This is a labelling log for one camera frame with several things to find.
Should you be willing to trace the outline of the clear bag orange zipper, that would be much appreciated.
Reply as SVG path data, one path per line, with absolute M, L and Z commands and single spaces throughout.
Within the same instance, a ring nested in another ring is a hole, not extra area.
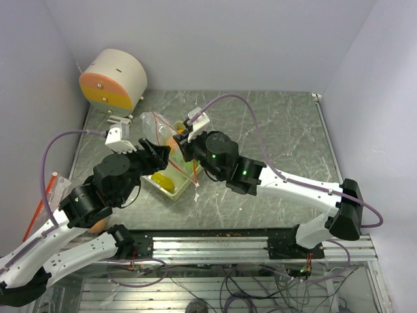
M 47 200 L 52 212 L 59 206 L 59 202 L 69 193 L 69 189 L 72 186 L 72 182 L 67 178 L 61 176 L 58 172 L 54 171 L 50 177 L 49 183 L 46 187 Z M 27 227 L 25 235 L 22 241 L 25 242 L 28 238 L 34 234 L 49 219 L 48 214 L 45 212 L 43 200 L 39 201 L 39 204 L 35 210 L 35 213 Z M 104 231 L 108 225 L 108 218 L 99 220 L 92 228 L 88 230 L 91 234 L 99 234 Z

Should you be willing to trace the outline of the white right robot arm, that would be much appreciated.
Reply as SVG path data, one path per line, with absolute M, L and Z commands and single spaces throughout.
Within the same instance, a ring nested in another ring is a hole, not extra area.
M 271 196 L 300 202 L 320 212 L 307 223 L 281 228 L 268 244 L 271 258 L 303 258 L 333 237 L 357 241 L 361 236 L 363 206 L 356 181 L 325 183 L 282 173 L 260 160 L 240 155 L 238 143 L 223 132 L 190 130 L 174 135 L 186 161 L 196 160 L 212 180 L 241 195 Z

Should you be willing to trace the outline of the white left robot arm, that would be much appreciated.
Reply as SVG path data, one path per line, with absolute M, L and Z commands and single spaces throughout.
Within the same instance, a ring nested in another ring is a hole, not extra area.
M 127 201 L 142 176 L 166 169 L 170 148 L 146 139 L 132 152 L 112 153 L 93 168 L 93 174 L 74 188 L 31 238 L 1 258 L 1 305 L 21 307 L 42 296 L 60 279 L 95 261 L 131 255 L 135 241 L 123 225 L 110 227 L 98 238 L 62 251 L 67 243 L 85 233 L 114 208 Z

